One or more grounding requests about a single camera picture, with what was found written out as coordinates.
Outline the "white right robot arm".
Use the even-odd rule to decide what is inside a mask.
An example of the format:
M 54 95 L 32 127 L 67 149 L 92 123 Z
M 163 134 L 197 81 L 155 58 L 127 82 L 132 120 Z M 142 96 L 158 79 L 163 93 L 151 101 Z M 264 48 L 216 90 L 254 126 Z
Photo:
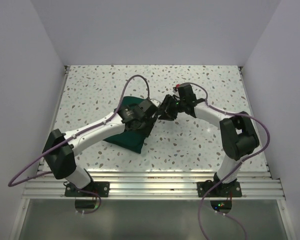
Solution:
M 189 83 L 179 84 L 167 94 L 158 110 L 159 119 L 174 121 L 179 113 L 204 120 L 219 128 L 225 156 L 213 180 L 207 180 L 201 187 L 209 197 L 224 197 L 230 191 L 239 189 L 238 172 L 244 157 L 250 156 L 260 145 L 260 141 L 249 115 L 225 113 L 208 104 L 207 98 L 197 98 Z

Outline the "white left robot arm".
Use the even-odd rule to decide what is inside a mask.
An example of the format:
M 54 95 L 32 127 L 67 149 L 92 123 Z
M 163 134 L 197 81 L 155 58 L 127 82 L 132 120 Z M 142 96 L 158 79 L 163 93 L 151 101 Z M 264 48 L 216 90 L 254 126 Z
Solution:
M 110 114 L 84 127 L 66 132 L 55 129 L 48 135 L 43 158 L 55 179 L 66 179 L 82 196 L 89 196 L 94 190 L 93 180 L 87 170 L 76 164 L 75 157 L 90 146 L 125 132 L 148 137 L 159 106 L 159 101 L 146 98 L 139 104 L 120 104 Z

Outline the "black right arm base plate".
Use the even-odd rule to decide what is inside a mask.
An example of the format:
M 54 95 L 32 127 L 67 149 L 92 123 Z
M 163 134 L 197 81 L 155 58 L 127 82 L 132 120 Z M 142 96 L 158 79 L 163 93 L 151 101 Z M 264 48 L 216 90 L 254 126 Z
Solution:
M 197 194 L 200 198 L 240 198 L 243 196 L 241 185 L 237 180 L 230 183 L 221 183 L 216 185 L 216 181 L 206 180 L 196 183 Z

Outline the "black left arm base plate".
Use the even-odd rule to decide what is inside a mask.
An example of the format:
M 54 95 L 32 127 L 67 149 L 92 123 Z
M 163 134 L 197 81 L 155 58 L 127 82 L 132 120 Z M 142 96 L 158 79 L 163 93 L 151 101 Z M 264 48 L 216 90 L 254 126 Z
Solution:
M 110 191 L 110 182 L 108 181 L 93 181 L 90 182 L 83 189 L 76 188 L 74 184 L 70 182 L 64 182 L 65 186 L 65 197 L 95 197 L 98 195 L 101 198 L 107 198 Z

